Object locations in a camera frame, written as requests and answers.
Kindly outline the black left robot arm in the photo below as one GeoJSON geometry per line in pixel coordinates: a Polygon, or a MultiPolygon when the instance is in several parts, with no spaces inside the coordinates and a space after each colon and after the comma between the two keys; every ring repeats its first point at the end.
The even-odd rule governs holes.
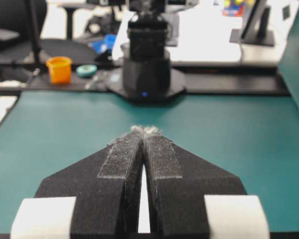
{"type": "Polygon", "coordinates": [[[168,23],[162,17],[166,0],[129,0],[137,18],[128,21],[123,63],[112,70],[106,88],[134,102],[163,102],[185,91],[185,75],[171,68],[166,50],[168,23]]]}

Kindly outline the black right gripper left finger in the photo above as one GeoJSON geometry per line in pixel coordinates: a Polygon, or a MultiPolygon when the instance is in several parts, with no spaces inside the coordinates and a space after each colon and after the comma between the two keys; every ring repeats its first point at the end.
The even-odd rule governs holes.
{"type": "Polygon", "coordinates": [[[12,239],[115,239],[138,226],[143,138],[134,131],[43,179],[12,239]]]}

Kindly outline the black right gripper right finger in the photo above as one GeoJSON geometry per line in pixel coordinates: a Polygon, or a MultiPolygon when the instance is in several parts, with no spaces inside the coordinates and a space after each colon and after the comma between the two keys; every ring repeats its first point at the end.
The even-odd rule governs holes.
{"type": "Polygon", "coordinates": [[[144,138],[151,222],[165,239],[267,239],[260,199],[240,178],[160,134],[144,138]]]}

